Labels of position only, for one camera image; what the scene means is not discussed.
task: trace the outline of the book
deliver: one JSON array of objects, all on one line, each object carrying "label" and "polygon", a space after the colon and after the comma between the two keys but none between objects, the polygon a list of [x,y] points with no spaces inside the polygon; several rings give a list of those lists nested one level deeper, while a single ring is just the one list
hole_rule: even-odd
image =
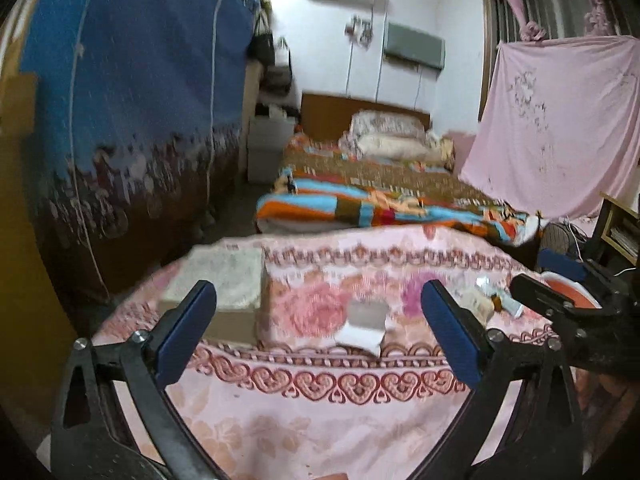
[{"label": "book", "polygon": [[216,313],[203,338],[255,345],[255,323],[267,301],[264,251],[216,245],[194,247],[162,295],[159,313],[178,306],[198,280],[213,283],[217,296]]},{"label": "book", "polygon": [[632,235],[614,227],[610,231],[610,236],[627,253],[631,254],[631,256],[633,256],[634,258],[638,258],[638,242],[633,239]]},{"label": "book", "polygon": [[635,240],[640,240],[640,227],[634,225],[631,220],[625,218],[622,221],[622,227],[624,231],[632,235]]}]

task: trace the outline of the wooden headboard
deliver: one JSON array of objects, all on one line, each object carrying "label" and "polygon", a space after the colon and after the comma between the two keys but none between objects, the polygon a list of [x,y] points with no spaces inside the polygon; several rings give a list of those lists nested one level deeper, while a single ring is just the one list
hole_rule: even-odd
[{"label": "wooden headboard", "polygon": [[338,140],[349,131],[352,115],[360,110],[409,115],[420,119],[425,129],[431,125],[429,114],[416,110],[346,96],[303,93],[302,129],[313,140]]}]

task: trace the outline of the blue gripper pad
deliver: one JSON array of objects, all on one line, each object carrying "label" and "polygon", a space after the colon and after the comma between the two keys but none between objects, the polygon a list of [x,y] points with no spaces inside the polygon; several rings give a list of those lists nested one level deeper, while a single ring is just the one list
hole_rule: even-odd
[{"label": "blue gripper pad", "polygon": [[156,383],[159,389],[177,383],[202,334],[216,312],[216,288],[199,280],[176,307],[178,319],[158,349]]},{"label": "blue gripper pad", "polygon": [[439,280],[422,288],[422,313],[459,381],[475,388],[481,381],[480,363],[484,329],[478,320],[456,303]]},{"label": "blue gripper pad", "polygon": [[581,262],[569,258],[564,254],[556,253],[551,249],[542,249],[538,254],[538,267],[550,270],[572,280],[581,282],[587,277],[587,271]]}]

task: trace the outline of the pillow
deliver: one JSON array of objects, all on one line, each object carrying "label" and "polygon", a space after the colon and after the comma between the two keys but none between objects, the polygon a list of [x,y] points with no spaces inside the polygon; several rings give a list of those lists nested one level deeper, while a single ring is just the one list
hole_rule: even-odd
[{"label": "pillow", "polygon": [[344,132],[338,139],[338,149],[348,155],[360,158],[362,152],[358,148],[358,136],[353,132]]},{"label": "pillow", "polygon": [[453,146],[456,150],[456,161],[453,168],[453,174],[455,176],[458,176],[460,174],[460,171],[462,170],[462,166],[464,166],[465,164],[466,158],[469,156],[469,152],[471,152],[471,148],[474,145],[476,136],[474,134],[468,134],[466,132],[449,130],[442,136],[442,138],[450,139],[453,141]]},{"label": "pillow", "polygon": [[392,160],[417,160],[433,166],[453,169],[453,142],[439,140],[433,146],[418,139],[389,137],[385,134],[368,134],[357,140],[363,156],[381,156]]},{"label": "pillow", "polygon": [[402,114],[361,110],[351,118],[350,132],[356,136],[386,134],[394,137],[424,138],[419,119]]}]

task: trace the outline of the pink sheet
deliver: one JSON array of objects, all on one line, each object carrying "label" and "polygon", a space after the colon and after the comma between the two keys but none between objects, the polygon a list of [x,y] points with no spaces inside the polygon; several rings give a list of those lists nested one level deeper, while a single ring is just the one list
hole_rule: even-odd
[{"label": "pink sheet", "polygon": [[462,171],[462,168],[465,165],[466,158],[469,156],[474,142],[476,142],[476,134],[449,130],[442,136],[442,138],[453,141],[453,149],[456,152],[456,157],[453,171],[451,173],[453,173],[454,176],[460,176],[460,171]]},{"label": "pink sheet", "polygon": [[[305,480],[346,473],[351,480],[404,479],[431,450],[468,394],[420,313],[422,284],[448,287],[487,275],[502,286],[525,270],[481,238],[447,228],[393,226],[327,235],[256,236],[226,246],[262,246],[271,279],[264,343],[239,349],[198,346],[171,400],[204,449],[234,480]],[[121,305],[95,337],[121,341],[158,321],[156,305],[180,262],[164,268]],[[394,327],[381,358],[336,345],[354,296],[384,298]],[[513,340],[541,344],[546,320],[525,309],[490,321]],[[513,385],[479,455],[497,447],[515,402]],[[132,432],[158,456],[142,423],[120,398]]]},{"label": "pink sheet", "polygon": [[638,164],[639,78],[628,36],[502,44],[462,180],[546,218],[597,213]]}]

